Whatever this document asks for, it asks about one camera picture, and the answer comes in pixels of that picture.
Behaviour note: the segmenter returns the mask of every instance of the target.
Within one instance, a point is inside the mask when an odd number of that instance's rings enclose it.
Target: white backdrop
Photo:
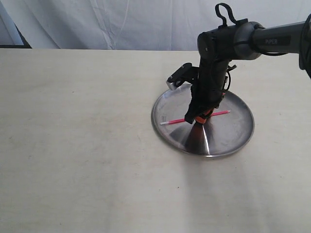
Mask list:
[[[1,0],[33,48],[196,50],[217,0]],[[306,20],[311,0],[227,0],[265,27]]]

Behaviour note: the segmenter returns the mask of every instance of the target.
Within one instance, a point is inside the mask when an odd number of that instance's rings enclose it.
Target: stainless steel plate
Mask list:
[[[254,118],[243,100],[229,91],[214,112],[230,113],[212,116],[204,125],[161,125],[184,117],[191,100],[190,87],[191,84],[184,84],[177,90],[168,90],[155,102],[151,118],[158,134],[179,150],[206,157],[227,156],[245,146],[254,132]]]

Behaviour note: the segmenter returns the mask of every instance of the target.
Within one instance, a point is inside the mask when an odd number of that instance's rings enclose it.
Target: table surface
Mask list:
[[[223,159],[159,139],[155,100],[195,51],[0,50],[0,232],[311,229],[311,83],[298,55],[236,61],[251,141]]]

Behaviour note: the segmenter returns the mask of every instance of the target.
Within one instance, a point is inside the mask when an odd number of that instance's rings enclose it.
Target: black cable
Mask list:
[[[310,51],[311,51],[311,43],[309,43],[309,47],[307,49],[307,52],[303,52],[303,40],[308,33],[309,30],[309,24],[311,21],[311,14],[308,16],[306,22],[304,23],[302,30],[301,30],[301,35],[300,35],[300,44],[299,44],[299,54],[301,56],[301,61],[302,61],[302,66],[306,70],[307,74],[311,78],[311,65],[308,66],[308,59],[310,59]]]

